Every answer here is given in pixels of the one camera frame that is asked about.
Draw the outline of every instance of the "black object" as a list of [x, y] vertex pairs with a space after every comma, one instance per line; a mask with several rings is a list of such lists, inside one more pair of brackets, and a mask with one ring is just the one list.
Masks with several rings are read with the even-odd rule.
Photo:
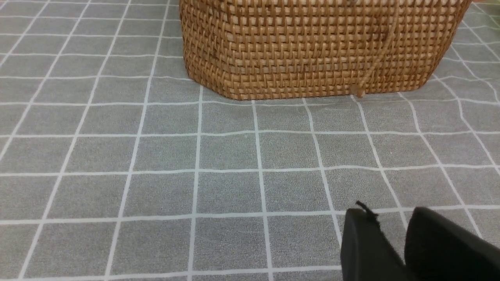
[[361, 202], [346, 211], [340, 263], [344, 281], [500, 281], [500, 249], [425, 207], [408, 223], [406, 265]]

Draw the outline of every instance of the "woven rattan basket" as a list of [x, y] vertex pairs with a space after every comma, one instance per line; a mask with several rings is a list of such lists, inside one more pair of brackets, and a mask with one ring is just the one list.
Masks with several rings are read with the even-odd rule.
[[235, 100], [411, 91], [471, 0], [180, 0], [184, 62]]

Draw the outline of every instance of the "wicker basket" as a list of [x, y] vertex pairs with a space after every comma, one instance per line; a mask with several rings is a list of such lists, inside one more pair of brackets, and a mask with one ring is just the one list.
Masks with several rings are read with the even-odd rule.
[[184, 62], [234, 100], [418, 89], [472, 0], [180, 0]]

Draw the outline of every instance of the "black rubber part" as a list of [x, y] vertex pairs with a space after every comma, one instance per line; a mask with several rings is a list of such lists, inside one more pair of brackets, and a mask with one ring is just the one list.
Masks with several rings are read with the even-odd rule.
[[425, 207], [409, 221], [404, 260], [420, 281], [500, 281], [500, 249]]

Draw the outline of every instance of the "basket rope tie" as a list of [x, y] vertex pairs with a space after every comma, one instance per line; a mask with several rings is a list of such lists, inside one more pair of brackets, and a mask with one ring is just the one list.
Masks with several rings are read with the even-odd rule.
[[373, 71], [375, 68], [380, 64], [382, 58], [386, 55], [387, 49], [389, 48], [389, 44], [392, 43], [393, 38], [396, 36], [396, 27], [399, 24], [400, 20], [400, 0], [394, 0], [395, 1], [395, 13], [392, 21], [392, 25], [390, 26], [389, 32], [387, 34], [387, 37], [385, 38], [385, 42], [382, 46], [382, 49], [380, 50], [380, 53], [378, 54], [377, 58], [375, 61], [371, 64], [370, 68], [368, 71], [364, 74], [364, 76], [361, 78], [361, 81], [359, 84], [353, 84], [350, 86], [350, 93], [351, 95], [356, 95], [359, 99], [363, 98], [366, 94], [366, 89], [365, 89], [365, 84], [368, 81], [368, 79], [372, 76]]

